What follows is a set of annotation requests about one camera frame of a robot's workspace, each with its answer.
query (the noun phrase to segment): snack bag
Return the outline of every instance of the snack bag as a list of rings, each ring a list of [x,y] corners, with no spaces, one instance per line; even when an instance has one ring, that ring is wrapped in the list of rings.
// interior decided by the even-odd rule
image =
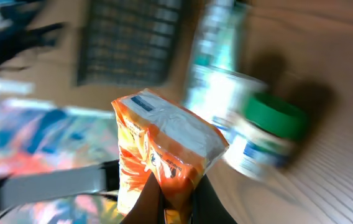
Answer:
[[[129,213],[153,172],[171,209],[187,221],[190,195],[227,141],[214,126],[148,89],[112,105],[120,149],[117,209]]]

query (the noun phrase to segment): colorful cloth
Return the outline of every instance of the colorful cloth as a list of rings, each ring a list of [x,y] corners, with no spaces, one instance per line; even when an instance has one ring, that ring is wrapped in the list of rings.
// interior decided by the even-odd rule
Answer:
[[[0,103],[0,175],[34,175],[118,159],[112,118]],[[20,206],[0,223],[119,223],[116,203],[79,195]]]

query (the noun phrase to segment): green cap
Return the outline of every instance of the green cap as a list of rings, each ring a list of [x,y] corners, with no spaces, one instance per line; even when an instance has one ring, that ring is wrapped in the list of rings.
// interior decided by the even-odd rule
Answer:
[[[308,117],[302,110],[266,93],[252,95],[243,114],[260,129],[283,139],[300,140],[308,127]]]

